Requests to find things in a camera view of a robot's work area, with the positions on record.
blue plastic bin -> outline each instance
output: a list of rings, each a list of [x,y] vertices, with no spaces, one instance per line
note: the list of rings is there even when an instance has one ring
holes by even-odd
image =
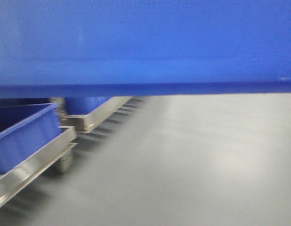
[[[0,98],[291,92],[291,0],[0,0]]]
[[[61,133],[56,104],[0,107],[0,174]]]
[[[65,98],[65,107],[67,114],[88,114],[110,97],[86,97],[86,98]]]
[[[14,98],[0,99],[0,107],[14,105],[35,105],[49,103],[49,98]]]

floor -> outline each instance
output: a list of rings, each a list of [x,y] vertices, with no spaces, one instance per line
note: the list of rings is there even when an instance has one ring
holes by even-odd
[[[0,226],[291,226],[291,94],[135,97]]]

blue tray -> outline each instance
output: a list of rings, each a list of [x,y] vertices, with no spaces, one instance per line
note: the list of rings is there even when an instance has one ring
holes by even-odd
[[[34,105],[49,103],[48,98],[15,98],[15,99],[0,99],[0,107],[14,105]]]
[[[0,107],[0,174],[61,133],[55,104]]]
[[[291,92],[291,0],[0,0],[0,98]]]
[[[110,97],[68,97],[65,98],[67,114],[88,114]]]

stainless steel frame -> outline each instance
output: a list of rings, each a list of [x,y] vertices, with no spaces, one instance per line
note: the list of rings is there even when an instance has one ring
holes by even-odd
[[[78,132],[90,133],[132,97],[112,97],[98,108],[84,115],[67,115],[64,125],[74,126]]]
[[[62,129],[59,136],[0,177],[0,207],[76,145],[71,143],[76,138],[74,128],[62,126]]]

